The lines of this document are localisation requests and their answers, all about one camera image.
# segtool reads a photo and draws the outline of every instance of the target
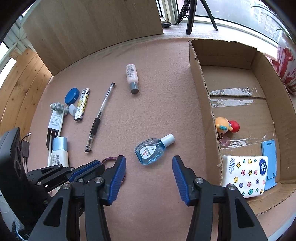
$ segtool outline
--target wooden board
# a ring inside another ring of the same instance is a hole
[[[51,76],[52,74],[43,65],[25,96],[15,124],[16,127],[20,128],[21,137],[25,136],[30,130],[37,104]]]
[[[4,133],[15,127],[27,91],[43,65],[39,56],[35,55],[19,77],[6,104],[0,124],[0,133]]]
[[[155,0],[41,1],[23,28],[53,75],[111,45],[163,34]]]
[[[0,88],[0,121],[2,120],[6,104],[13,88],[15,87],[21,74],[35,55],[36,53],[34,51],[32,51],[31,49],[26,49],[23,54],[19,56],[17,62],[12,67],[6,79],[4,80],[3,85]]]

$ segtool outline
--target red ball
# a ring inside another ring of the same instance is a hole
[[[239,124],[235,120],[231,120],[229,123],[232,127],[231,132],[238,132],[239,131]]]

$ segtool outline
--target orange toy head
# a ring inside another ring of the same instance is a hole
[[[232,131],[230,123],[224,117],[217,117],[215,119],[215,125],[219,133],[225,134],[228,130]]]

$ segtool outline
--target pink fabric surface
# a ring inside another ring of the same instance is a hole
[[[126,80],[129,63],[137,69],[137,95],[130,93]],[[116,86],[105,107],[93,151],[87,154],[84,148],[89,131],[111,82]],[[49,105],[63,103],[73,87],[80,91],[90,88],[90,95],[81,122],[70,115],[64,119],[61,136],[68,139],[70,165],[76,168],[94,159],[126,157],[126,180],[117,200],[105,207],[112,240],[185,240],[193,208],[181,201],[172,157],[180,155],[197,176],[207,178],[202,119],[187,38],[152,40],[105,55],[95,54],[56,75],[45,89],[32,121],[29,170],[47,165]],[[158,162],[142,166],[134,148],[146,139],[169,133],[175,136],[175,143]],[[81,238],[86,240],[84,220],[80,220]]]

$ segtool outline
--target cardboard box wall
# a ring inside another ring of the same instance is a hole
[[[262,155],[261,142],[274,139],[278,184],[248,198],[256,215],[275,207],[296,189],[296,114],[288,92],[267,58],[238,42],[189,41],[190,67],[196,84],[205,133],[206,178],[221,184],[221,155]],[[220,149],[214,118],[240,124],[226,135],[235,147]]]

